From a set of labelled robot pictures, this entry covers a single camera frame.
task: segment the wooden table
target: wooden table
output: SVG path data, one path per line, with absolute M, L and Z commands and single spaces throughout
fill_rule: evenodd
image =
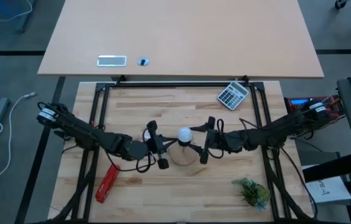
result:
M 278 119 L 286 114 L 279 82 L 265 82 L 264 85 L 271 118 Z M 222 89 L 219 87 L 112 89 L 106 109 L 106 131 L 125 133 L 141 140 L 142 131 L 151 120 L 157 121 L 158 133 L 167 137 L 176 137 L 178 129 L 183 126 L 204 124 L 209 116 L 222 118 L 225 122 L 225 131 L 241 129 L 242 125 L 238 118 L 255 123 L 251 97 L 247 97 L 235 111 L 230 111 L 216 99 Z M 94 91 L 95 83 L 80 83 L 73 113 L 84 121 L 88 121 L 90 117 Z M 260 110 L 262 120 L 265 121 L 263 109 Z M 194 132 L 193 142 L 203 146 L 204 137 L 205 133 Z M 68 142 L 65 147 L 74 144 Z M 294 141 L 288 140 L 285 150 L 300 168 Z M 81 158 L 82 150 L 79 148 L 63 154 L 49 218 L 58 214 L 57 210 L 61 210 L 74 193 Z M 288 192 L 303 211 L 311 215 L 311 204 L 297 172 L 285 155 L 281 154 L 280 160 Z M 118 158 L 115 162 L 125 169 L 135 167 L 135 162 L 126 162 Z M 231 184 L 233 179 L 247 177 L 266 185 L 261 150 L 225 154 L 222 159 L 209 158 L 207 165 L 200 164 L 199 160 L 184 167 L 175 165 L 171 160 L 169 163 L 170 168 L 166 170 L 159 170 L 157 165 L 154 165 L 145 174 L 120 172 L 106 202 L 102 204 L 93 199 L 89 221 L 264 222 L 273 219 L 270 205 L 264 211 L 255 210 L 242 201 L 241 189 Z M 94 192 L 109 166 L 110 162 L 101 150 Z M 282 214 L 279 198 L 278 207 Z
M 99 55 L 128 62 L 97 67 Z M 297 0 L 67 0 L 38 73 L 324 76 Z

